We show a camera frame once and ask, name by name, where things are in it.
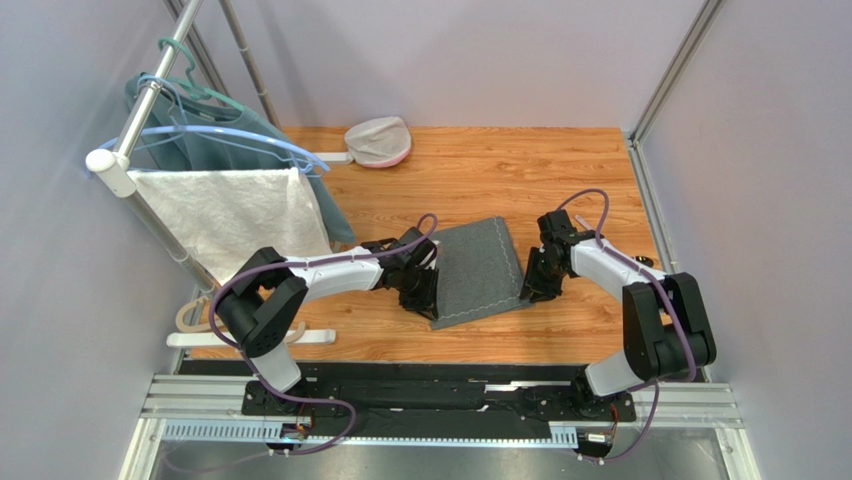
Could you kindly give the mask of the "grey cloth napkin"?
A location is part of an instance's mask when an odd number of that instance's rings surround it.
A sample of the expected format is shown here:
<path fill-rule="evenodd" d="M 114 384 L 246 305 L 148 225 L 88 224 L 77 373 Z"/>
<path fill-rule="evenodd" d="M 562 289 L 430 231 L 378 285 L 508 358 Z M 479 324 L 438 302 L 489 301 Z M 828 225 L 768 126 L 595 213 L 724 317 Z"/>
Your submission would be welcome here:
<path fill-rule="evenodd" d="M 489 217 L 430 236 L 438 247 L 437 308 L 432 330 L 526 309 L 523 272 L 505 219 Z"/>

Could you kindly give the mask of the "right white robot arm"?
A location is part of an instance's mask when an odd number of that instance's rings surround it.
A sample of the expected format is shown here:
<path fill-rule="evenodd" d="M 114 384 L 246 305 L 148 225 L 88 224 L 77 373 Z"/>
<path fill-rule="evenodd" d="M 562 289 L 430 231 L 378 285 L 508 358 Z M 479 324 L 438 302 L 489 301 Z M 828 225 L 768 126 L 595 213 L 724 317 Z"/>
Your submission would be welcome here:
<path fill-rule="evenodd" d="M 587 365 L 574 382 L 587 402 L 655 380 L 685 376 L 715 362 L 717 347 L 700 286 L 688 273 L 667 274 L 628 257 L 595 230 L 578 230 L 563 210 L 537 220 L 541 245 L 530 251 L 520 297 L 561 296 L 567 278 L 586 278 L 622 307 L 623 347 Z"/>

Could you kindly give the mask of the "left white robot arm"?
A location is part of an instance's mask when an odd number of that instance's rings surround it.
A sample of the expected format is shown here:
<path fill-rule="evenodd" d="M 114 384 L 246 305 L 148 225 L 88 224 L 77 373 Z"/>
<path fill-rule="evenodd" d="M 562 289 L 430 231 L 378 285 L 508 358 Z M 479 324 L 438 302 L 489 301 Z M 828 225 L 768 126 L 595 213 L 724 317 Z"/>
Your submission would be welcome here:
<path fill-rule="evenodd" d="M 429 320 L 439 316 L 437 245 L 415 227 L 401 238 L 365 242 L 348 251 L 284 257 L 257 250 L 215 294 L 210 320 L 267 389 L 286 393 L 302 378 L 285 337 L 308 302 L 348 292 L 395 290 L 400 306 Z"/>

